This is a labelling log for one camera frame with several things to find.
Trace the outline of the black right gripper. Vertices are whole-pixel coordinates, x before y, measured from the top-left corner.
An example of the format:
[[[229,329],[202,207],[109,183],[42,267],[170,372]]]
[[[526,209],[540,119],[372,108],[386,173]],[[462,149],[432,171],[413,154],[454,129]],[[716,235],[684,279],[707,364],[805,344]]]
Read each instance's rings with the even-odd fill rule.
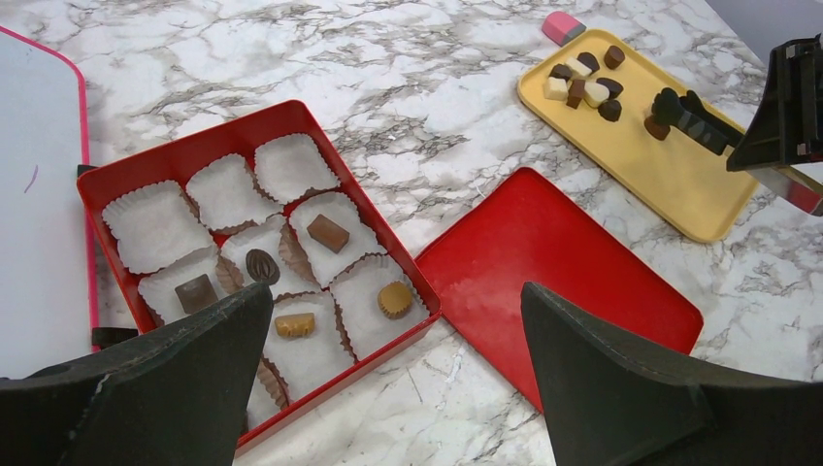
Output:
[[[759,107],[729,156],[731,172],[822,160],[822,37],[790,40],[770,52]]]

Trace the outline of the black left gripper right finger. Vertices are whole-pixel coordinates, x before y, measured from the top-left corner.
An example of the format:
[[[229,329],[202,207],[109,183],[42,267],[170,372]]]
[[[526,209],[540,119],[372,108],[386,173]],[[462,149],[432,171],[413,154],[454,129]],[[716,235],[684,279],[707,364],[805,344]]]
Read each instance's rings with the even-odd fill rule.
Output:
[[[558,465],[818,465],[822,385],[667,349],[537,283],[521,314]]]

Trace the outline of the white ridged chocolate square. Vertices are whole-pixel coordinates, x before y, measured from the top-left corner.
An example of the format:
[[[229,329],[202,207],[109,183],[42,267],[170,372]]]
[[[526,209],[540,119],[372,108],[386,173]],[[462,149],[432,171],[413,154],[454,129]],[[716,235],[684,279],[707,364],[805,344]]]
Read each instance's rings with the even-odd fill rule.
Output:
[[[599,108],[603,103],[609,100],[609,89],[595,81],[586,81],[583,86],[583,100],[593,109]]]

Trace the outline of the gold round peanut cup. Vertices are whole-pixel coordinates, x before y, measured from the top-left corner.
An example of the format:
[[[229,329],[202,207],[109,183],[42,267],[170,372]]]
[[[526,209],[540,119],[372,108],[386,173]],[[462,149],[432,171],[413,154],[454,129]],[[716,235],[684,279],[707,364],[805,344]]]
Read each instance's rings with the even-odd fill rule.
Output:
[[[377,303],[379,309],[387,318],[401,318],[413,304],[412,291],[403,282],[389,283],[379,291]]]

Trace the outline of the dark smooth oval chocolate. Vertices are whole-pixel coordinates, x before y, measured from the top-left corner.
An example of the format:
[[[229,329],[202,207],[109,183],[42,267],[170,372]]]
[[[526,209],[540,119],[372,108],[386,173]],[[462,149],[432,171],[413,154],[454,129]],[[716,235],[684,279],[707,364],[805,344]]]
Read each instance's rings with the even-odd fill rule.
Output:
[[[610,70],[618,69],[625,61],[624,50],[616,45],[610,45],[603,56],[604,65]]]

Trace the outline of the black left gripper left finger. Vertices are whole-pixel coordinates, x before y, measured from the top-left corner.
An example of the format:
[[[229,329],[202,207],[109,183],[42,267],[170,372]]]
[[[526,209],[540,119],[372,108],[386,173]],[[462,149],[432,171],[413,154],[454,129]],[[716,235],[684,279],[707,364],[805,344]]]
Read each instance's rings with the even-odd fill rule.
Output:
[[[99,352],[1,382],[5,465],[229,465],[273,312],[250,285]]]

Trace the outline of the dark oval ridged chocolate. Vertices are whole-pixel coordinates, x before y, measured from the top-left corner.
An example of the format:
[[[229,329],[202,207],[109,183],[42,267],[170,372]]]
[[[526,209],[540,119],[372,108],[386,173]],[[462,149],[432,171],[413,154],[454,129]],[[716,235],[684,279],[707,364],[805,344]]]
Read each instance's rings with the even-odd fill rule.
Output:
[[[271,286],[280,280],[280,267],[268,252],[251,249],[247,252],[245,262],[247,273],[254,282]]]

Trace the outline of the caramel ridged chocolate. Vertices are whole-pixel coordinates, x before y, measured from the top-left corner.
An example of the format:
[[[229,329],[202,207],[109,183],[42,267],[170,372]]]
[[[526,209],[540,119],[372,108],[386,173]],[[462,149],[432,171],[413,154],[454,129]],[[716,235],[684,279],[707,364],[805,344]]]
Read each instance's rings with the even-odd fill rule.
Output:
[[[315,317],[314,313],[276,316],[274,325],[276,333],[284,339],[305,338],[315,330]]]

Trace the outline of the red chocolate box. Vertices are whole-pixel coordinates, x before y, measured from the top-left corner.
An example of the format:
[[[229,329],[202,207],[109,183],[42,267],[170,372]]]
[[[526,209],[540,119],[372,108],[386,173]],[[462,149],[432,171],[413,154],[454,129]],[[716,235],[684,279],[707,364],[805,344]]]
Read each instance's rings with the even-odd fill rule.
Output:
[[[239,452],[420,339],[441,314],[301,101],[89,170],[78,190],[140,331],[250,285],[270,290]]]

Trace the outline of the dark square chocolate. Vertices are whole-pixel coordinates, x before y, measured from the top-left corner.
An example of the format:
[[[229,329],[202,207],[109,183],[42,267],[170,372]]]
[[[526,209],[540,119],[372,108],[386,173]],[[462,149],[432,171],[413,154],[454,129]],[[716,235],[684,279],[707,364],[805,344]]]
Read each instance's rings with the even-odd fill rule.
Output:
[[[186,315],[195,314],[218,301],[217,293],[207,274],[201,274],[174,288]]]

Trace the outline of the milk chocolate rectangle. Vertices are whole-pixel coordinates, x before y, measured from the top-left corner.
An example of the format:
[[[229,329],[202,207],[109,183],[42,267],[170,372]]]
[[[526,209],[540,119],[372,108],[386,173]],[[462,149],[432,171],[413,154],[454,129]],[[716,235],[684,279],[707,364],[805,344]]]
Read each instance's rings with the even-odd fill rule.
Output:
[[[334,253],[340,253],[350,237],[345,228],[323,214],[318,214],[306,230],[311,238]]]

